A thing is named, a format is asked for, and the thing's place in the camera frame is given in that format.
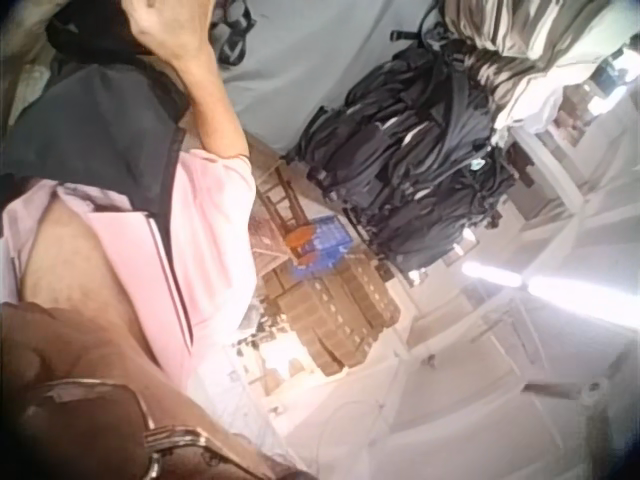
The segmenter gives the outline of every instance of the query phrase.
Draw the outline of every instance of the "hand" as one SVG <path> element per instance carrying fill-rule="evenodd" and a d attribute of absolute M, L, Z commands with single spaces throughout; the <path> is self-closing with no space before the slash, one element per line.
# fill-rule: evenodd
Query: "hand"
<path fill-rule="evenodd" d="M 210 54 L 215 0 L 122 0 L 138 41 L 176 69 Z"/>

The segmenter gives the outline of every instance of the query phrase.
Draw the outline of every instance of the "skin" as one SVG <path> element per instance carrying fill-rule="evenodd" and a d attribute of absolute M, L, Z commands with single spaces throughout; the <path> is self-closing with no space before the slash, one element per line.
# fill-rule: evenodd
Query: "skin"
<path fill-rule="evenodd" d="M 122 3 L 134 35 L 185 85 L 204 147 L 223 158 L 248 155 L 208 43 L 213 0 Z M 92 378 L 124 383 L 146 403 L 156 426 L 199 427 L 221 452 L 274 478 L 273 464 L 168 381 L 98 238 L 59 199 L 51 201 L 41 221 L 20 293 L 20 305 L 4 304 L 1 310 L 2 403 L 9 418 L 21 392 L 42 382 Z M 96 432 L 88 428 L 86 435 L 90 442 Z M 195 471 L 191 460 L 186 454 L 172 456 L 161 478 L 211 478 L 211 470 Z M 215 478 L 245 478 L 225 467 L 213 472 Z"/>

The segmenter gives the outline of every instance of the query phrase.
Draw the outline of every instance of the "blue crate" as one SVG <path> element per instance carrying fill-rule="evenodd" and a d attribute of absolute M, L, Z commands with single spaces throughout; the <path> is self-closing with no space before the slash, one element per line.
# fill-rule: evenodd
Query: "blue crate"
<path fill-rule="evenodd" d="M 316 259 L 306 266 L 294 266 L 292 274 L 303 278 L 337 264 L 353 245 L 353 238 L 336 215 L 327 215 L 311 221 L 315 232 L 311 241 L 299 250 L 301 255 L 315 252 Z"/>

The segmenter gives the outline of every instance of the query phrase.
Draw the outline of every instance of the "pink fabric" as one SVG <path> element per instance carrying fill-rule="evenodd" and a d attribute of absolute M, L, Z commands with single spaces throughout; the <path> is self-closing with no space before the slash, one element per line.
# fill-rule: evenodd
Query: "pink fabric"
<path fill-rule="evenodd" d="M 18 267 L 18 282 L 39 219 L 53 194 L 94 229 L 161 367 L 185 387 L 208 350 L 232 337 L 255 290 L 247 230 L 255 183 L 248 160 L 223 160 L 201 150 L 180 154 L 173 187 L 171 242 L 187 315 L 177 298 L 154 222 L 144 213 L 122 211 L 130 208 L 122 196 L 84 186 L 43 180 L 5 209 L 6 243 Z M 96 205 L 117 211 L 96 212 Z"/>

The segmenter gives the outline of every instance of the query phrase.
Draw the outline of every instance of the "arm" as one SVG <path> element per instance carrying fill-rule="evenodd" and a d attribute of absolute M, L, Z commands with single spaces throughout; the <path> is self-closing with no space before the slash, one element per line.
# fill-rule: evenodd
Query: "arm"
<path fill-rule="evenodd" d="M 214 0 L 122 0 L 134 36 L 171 65 L 185 84 L 202 144 L 222 158 L 248 156 L 240 121 L 209 44 Z"/>

